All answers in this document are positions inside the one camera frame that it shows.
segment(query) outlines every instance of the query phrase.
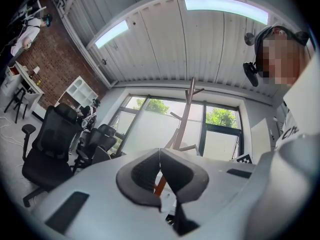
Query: white floor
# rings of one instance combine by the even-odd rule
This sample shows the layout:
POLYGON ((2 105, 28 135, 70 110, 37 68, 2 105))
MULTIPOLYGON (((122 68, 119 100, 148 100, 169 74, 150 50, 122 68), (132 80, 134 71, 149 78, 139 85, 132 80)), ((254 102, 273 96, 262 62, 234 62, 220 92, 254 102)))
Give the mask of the white floor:
MULTIPOLYGON (((8 111, 4 113, 9 101, 10 99, 3 96, 0 92, 0 177, 11 200, 24 207, 23 197, 35 190, 37 186, 25 179, 21 173, 24 163, 22 155, 25 138, 22 127, 26 124, 31 124, 36 128, 36 131, 31 134, 28 142, 28 150, 30 150, 32 148, 32 142, 39 133, 42 122, 34 115, 22 119, 23 110, 20 109, 18 120, 15 124, 16 111, 14 110, 14 104, 11 104, 8 111)), ((68 163, 73 165, 76 157, 75 154, 70 155, 68 163)), ((35 204, 40 203, 47 194, 48 193, 43 192, 33 200, 30 200, 31 207, 28 208, 28 210, 32 209, 35 204)))

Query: fluorescent light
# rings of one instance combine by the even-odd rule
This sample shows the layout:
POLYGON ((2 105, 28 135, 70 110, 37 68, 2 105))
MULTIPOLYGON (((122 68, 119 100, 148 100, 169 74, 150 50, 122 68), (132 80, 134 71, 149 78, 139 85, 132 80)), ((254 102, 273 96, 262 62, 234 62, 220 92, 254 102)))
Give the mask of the fluorescent light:
POLYGON ((115 25, 113 28, 108 30, 103 36, 101 36, 96 42, 95 45, 99 49, 104 46, 111 39, 114 39, 117 35, 120 35, 122 32, 126 31, 128 28, 127 22, 121 21, 119 24, 115 25))
POLYGON ((188 11, 213 10, 233 13, 268 24, 268 13, 257 7, 236 0, 184 0, 188 11))

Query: bag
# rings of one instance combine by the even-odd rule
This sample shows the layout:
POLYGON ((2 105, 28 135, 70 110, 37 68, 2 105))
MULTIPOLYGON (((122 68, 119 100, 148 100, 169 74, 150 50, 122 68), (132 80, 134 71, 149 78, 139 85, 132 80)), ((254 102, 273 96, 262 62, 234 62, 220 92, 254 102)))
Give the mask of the bag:
POLYGON ((12 45, 15 45, 19 37, 27 30, 28 27, 40 29, 39 26, 29 25, 28 21, 25 19, 15 21, 7 31, 5 44, 12 43, 12 45))

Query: red brick wall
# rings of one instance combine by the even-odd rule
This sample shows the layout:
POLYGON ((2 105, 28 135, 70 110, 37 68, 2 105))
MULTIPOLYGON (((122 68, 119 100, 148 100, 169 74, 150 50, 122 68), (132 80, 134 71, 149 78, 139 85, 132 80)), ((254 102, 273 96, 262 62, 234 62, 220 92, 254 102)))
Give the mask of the red brick wall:
POLYGON ((38 75, 34 75, 35 83, 41 79, 39 87, 44 95, 39 104, 47 109, 55 105, 69 85, 81 76, 84 81, 99 95, 101 99, 107 92, 107 87, 86 62, 65 29, 56 7, 51 0, 40 0, 41 6, 46 6, 44 14, 53 17, 50 27, 43 27, 30 49, 23 52, 17 61, 25 65, 29 73, 39 66, 38 75))

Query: white shelf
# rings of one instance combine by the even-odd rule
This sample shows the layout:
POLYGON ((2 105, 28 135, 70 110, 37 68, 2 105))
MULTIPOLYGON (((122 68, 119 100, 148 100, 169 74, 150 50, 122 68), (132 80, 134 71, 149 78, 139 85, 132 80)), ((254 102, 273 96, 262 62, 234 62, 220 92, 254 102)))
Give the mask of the white shelf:
POLYGON ((66 92, 74 98, 82 107, 90 106, 93 99, 98 95, 90 88, 90 86, 78 76, 76 80, 66 89, 66 92))

